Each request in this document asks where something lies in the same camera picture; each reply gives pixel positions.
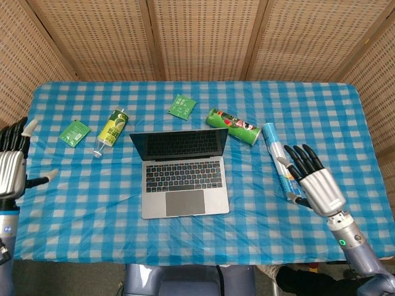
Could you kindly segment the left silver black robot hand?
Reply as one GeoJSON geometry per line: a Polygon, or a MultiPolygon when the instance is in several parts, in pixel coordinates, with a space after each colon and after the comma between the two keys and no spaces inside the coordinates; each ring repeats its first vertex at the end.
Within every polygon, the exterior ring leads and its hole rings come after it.
{"type": "Polygon", "coordinates": [[[42,177],[27,178],[27,158],[30,139],[37,120],[27,122],[23,117],[18,122],[1,129],[1,200],[19,199],[26,189],[52,181],[59,170],[55,169],[42,177]]]}

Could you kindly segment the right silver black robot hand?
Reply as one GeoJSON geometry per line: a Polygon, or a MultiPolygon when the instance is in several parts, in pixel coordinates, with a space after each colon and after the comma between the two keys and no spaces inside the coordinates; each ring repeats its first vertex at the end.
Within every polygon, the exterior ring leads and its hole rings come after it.
{"type": "Polygon", "coordinates": [[[276,159],[288,170],[293,179],[302,188],[305,198],[296,197],[294,203],[311,208],[320,216],[335,216],[343,210],[346,199],[331,172],[325,168],[307,144],[301,147],[284,145],[291,157],[276,159]]]}

